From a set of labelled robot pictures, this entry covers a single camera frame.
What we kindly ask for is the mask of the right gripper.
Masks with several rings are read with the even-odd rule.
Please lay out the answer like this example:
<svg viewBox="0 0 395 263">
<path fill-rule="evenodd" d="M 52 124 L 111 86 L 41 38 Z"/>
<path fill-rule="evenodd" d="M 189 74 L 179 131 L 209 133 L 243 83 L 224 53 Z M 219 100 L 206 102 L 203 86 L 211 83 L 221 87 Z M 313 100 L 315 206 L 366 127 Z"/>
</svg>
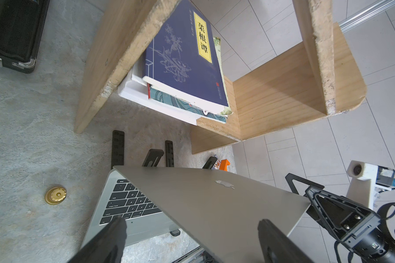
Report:
<svg viewBox="0 0 395 263">
<path fill-rule="evenodd" d="M 307 186 L 304 197 L 308 197 L 321 224 L 337 241 L 344 245 L 381 244 L 381 218 L 373 210 L 295 174 L 289 173 L 285 179 L 293 194 L 299 195 L 294 181 Z"/>
</svg>

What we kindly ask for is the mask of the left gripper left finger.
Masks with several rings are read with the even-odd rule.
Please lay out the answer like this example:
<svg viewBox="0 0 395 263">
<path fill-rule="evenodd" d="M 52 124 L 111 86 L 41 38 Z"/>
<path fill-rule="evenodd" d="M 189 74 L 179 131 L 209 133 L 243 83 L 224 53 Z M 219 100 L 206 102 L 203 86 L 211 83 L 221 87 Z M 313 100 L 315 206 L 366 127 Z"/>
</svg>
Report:
<svg viewBox="0 0 395 263">
<path fill-rule="evenodd" d="M 125 219 L 112 220 L 68 263 L 120 263 L 126 245 L 126 230 Z"/>
</svg>

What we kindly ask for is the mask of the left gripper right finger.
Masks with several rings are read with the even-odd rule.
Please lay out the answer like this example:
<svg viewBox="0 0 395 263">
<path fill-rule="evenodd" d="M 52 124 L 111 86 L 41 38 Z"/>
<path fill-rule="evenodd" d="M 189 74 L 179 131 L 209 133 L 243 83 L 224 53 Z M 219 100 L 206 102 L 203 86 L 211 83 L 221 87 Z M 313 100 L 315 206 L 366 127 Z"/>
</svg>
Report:
<svg viewBox="0 0 395 263">
<path fill-rule="evenodd" d="M 265 263 L 313 263 L 270 220 L 261 220 L 257 229 Z"/>
</svg>

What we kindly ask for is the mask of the silver laptop computer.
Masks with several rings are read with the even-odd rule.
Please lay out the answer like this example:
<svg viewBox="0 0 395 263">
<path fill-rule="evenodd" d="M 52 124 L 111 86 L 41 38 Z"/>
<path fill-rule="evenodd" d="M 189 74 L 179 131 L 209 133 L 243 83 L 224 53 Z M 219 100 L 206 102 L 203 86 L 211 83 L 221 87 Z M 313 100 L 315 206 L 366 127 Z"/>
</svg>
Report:
<svg viewBox="0 0 395 263">
<path fill-rule="evenodd" d="M 182 229 L 220 262 L 261 263 L 259 222 L 289 235 L 309 206 L 304 196 L 221 170 L 116 166 L 84 243 L 122 218 L 127 245 Z"/>
</svg>

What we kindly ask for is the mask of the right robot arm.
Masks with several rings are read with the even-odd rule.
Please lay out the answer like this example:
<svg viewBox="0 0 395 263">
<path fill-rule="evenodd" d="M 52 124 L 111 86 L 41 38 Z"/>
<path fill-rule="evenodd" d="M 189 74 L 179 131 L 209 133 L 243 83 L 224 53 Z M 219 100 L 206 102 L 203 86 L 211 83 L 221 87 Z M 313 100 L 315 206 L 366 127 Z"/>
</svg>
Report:
<svg viewBox="0 0 395 263">
<path fill-rule="evenodd" d="M 349 251 L 349 261 L 357 255 L 364 263 L 395 263 L 395 234 L 387 226 L 395 216 L 395 202 L 373 211 L 300 176 L 289 173 L 285 179 L 294 194 L 298 194 L 294 181 L 308 186 L 304 195 L 311 203 L 307 214 L 334 238 L 338 262 L 341 261 L 338 246 L 342 245 Z"/>
</svg>

